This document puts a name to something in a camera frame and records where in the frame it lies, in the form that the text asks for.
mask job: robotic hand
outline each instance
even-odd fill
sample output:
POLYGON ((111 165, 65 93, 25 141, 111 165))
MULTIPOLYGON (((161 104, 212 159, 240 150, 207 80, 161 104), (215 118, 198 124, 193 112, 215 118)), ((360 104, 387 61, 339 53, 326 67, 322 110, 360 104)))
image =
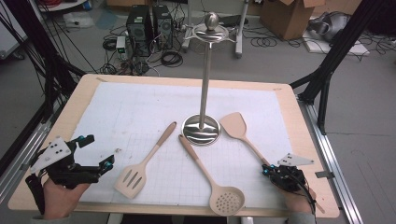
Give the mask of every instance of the robotic hand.
POLYGON ((44 191, 41 177, 47 173, 57 185, 73 189, 78 184, 97 183, 100 176, 113 168, 114 155, 99 162, 99 166, 81 166, 75 163, 74 153, 79 147, 85 147, 94 141, 93 135, 80 136, 70 142, 57 137, 48 147, 40 150, 32 159, 31 175, 25 181, 32 191, 38 210, 45 211, 44 191))

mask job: metal pole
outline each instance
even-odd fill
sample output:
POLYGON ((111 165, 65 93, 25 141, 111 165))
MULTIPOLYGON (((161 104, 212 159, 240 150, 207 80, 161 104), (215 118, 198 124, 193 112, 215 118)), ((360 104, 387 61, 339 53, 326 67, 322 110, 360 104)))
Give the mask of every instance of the metal pole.
POLYGON ((199 112, 199 128, 204 128, 207 90, 209 88, 209 72, 212 60, 212 43, 205 45, 204 77, 202 79, 201 109, 199 112))

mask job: computer tower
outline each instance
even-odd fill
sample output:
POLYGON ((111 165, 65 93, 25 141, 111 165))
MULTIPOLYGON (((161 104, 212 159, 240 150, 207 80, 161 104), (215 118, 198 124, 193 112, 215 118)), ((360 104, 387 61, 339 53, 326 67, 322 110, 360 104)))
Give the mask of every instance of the computer tower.
POLYGON ((150 44, 153 40, 149 6, 133 5, 126 21, 126 28, 133 55, 148 57, 151 54, 150 44))
POLYGON ((173 20, 168 7, 153 6, 152 18, 158 49, 171 49, 173 47, 173 20))

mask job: slotted spoon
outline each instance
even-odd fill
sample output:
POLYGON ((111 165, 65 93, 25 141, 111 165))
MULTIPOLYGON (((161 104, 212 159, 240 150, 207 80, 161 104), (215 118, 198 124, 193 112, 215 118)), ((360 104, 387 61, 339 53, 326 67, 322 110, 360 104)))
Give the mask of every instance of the slotted spoon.
POLYGON ((239 212, 239 210, 241 210, 245 204, 244 193, 235 187, 223 187, 218 185, 198 158, 194 149, 190 145, 189 140, 187 140, 187 138, 183 135, 179 135, 178 139, 204 172, 206 178, 209 180, 210 186, 212 188, 209 205, 212 211, 223 217, 233 216, 239 212))
POLYGON ((154 148, 150 151, 147 157, 139 164, 130 165, 125 167, 119 178, 114 185, 114 188, 120 193, 125 195, 127 198, 132 199, 146 184, 146 165, 148 164, 151 157, 157 152, 158 148, 163 142, 171 135, 173 130, 176 128, 177 123, 172 122, 163 132, 163 135, 155 144, 154 148))
POLYGON ((251 147, 251 149, 253 149, 254 153, 257 155, 257 157, 259 157, 262 163, 270 165, 270 163, 264 158, 260 151, 256 147, 254 147, 253 144, 248 140, 246 136, 247 125, 244 121, 244 118, 242 118, 242 115, 239 112, 234 112, 225 116, 220 120, 220 124, 225 132, 232 138, 236 138, 247 143, 251 147))

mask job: wooden table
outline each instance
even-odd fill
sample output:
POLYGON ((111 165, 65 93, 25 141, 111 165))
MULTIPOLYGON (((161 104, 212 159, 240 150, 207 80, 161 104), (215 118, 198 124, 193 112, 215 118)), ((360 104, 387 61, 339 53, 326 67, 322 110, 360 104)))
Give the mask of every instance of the wooden table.
MULTIPOLYGON (((119 82, 134 84, 151 84, 167 86, 200 87, 201 79, 166 78, 166 77, 121 77, 107 75, 86 75, 78 83, 63 112, 53 125, 43 146, 47 146, 51 139, 61 135, 65 141, 71 139, 73 131, 83 115, 86 107, 101 82, 119 82)), ((325 213, 317 210, 317 217, 338 217, 339 209, 335 202, 329 182, 326 178, 317 178, 315 172, 323 171, 318 153, 306 127, 302 112, 297 104, 291 87, 287 84, 240 82, 210 80, 211 88, 230 88, 256 91, 273 91, 276 94, 282 112, 283 120, 290 138, 293 154, 317 161, 313 165, 299 167, 304 171, 310 187, 317 193, 317 201, 325 213)), ((8 207, 14 210, 37 210, 33 196, 22 181, 12 195, 8 207)), ((109 213, 145 213, 168 215, 198 215, 214 216, 209 207, 202 206, 173 206, 173 205, 146 205, 120 203, 79 203, 76 211, 109 212, 109 213)), ((279 217, 288 213, 275 209, 244 208, 237 216, 249 217, 279 217)))

